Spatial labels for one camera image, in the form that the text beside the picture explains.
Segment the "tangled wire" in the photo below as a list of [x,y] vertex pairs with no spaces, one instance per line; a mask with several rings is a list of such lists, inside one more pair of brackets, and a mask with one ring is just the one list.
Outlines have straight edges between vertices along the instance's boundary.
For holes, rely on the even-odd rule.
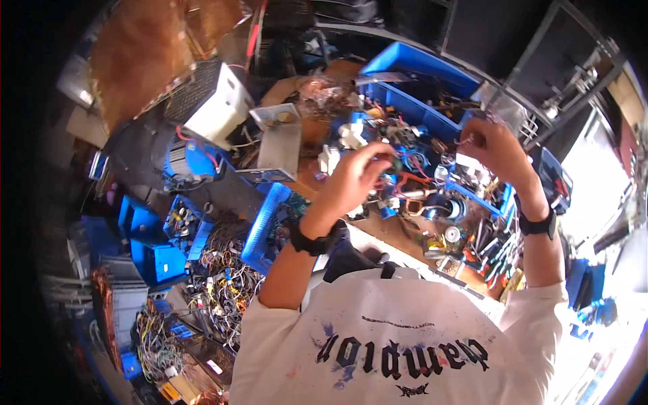
[[137,333],[137,356],[147,381],[165,380],[165,370],[169,367],[175,367],[178,374],[182,373],[178,341],[165,327],[165,315],[155,309],[151,300],[137,315]]
[[234,353],[240,345],[240,322],[264,276],[245,264],[240,254],[248,225],[233,213],[223,213],[214,224],[200,264],[207,276],[194,285],[189,308],[200,308],[221,335],[223,346]]

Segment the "person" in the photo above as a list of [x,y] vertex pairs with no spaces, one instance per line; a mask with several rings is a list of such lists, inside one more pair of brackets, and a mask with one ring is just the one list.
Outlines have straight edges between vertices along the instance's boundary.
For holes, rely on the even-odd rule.
[[[530,222],[550,215],[540,180],[513,134],[469,121],[462,146],[511,184]],[[371,143],[340,161],[299,224],[310,240],[360,205],[393,154]],[[558,237],[524,237],[527,288],[495,325],[463,292],[410,268],[351,272],[313,289],[316,257],[291,244],[242,320],[231,404],[541,404],[554,374],[567,297]]]

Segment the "white t-shirt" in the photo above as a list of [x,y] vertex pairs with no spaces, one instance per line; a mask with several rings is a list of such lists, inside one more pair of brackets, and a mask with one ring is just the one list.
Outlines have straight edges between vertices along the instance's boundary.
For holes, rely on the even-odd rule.
[[304,313],[256,299],[230,404],[541,404],[565,326],[564,283],[514,293],[499,327],[461,291],[397,268],[348,273]]

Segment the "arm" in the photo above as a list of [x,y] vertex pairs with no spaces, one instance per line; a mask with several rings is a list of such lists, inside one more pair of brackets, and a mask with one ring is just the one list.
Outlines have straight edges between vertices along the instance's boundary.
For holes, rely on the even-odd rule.
[[[515,188],[522,212],[531,222],[539,222],[549,215],[540,178],[511,131],[503,125],[480,119],[469,121],[461,132],[462,139],[473,136],[471,145],[463,152],[488,167],[500,180]],[[529,287],[550,286],[564,280],[564,263],[560,238],[554,235],[527,235],[524,237],[524,274]]]
[[[302,234],[309,239],[328,235],[338,218],[358,207],[381,173],[391,167],[391,156],[374,157],[394,153],[388,144],[374,142],[346,154],[301,219]],[[296,252],[288,243],[270,267],[259,302],[268,308],[298,309],[316,259],[305,251]]]

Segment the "wooden workbench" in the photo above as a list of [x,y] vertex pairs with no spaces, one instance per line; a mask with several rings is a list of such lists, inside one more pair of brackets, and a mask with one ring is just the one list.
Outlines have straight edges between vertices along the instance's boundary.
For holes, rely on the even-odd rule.
[[[325,71],[325,74],[340,80],[345,80],[346,78],[356,77],[360,68],[362,68],[360,64],[345,60],[336,60],[331,63]],[[292,92],[296,91],[307,80],[308,78],[290,78],[280,81],[263,98],[261,105],[271,106],[284,102]],[[315,145],[319,147],[319,142],[325,139],[330,132],[330,123],[327,121],[315,121],[302,118],[302,124],[303,154],[306,148],[312,148]],[[315,178],[315,173],[317,172],[319,172],[317,159],[313,157],[302,157],[299,161],[297,181],[285,183],[285,185],[307,200],[315,200],[324,184]],[[422,218],[415,219],[420,221],[419,225],[431,234],[440,233],[445,230],[445,227],[436,229],[437,224],[433,222],[423,220]],[[436,260],[428,260],[423,256],[421,241],[417,238],[420,232],[413,230],[412,225],[407,224],[403,219],[392,217],[383,220],[377,211],[377,207],[374,206],[371,209],[369,218],[351,222],[351,224],[405,254],[412,256],[414,259],[436,268]],[[489,290],[486,287],[483,277],[468,267],[464,268],[458,278],[466,282],[473,290],[495,300],[499,298],[503,290],[501,283],[498,283],[498,286]]]

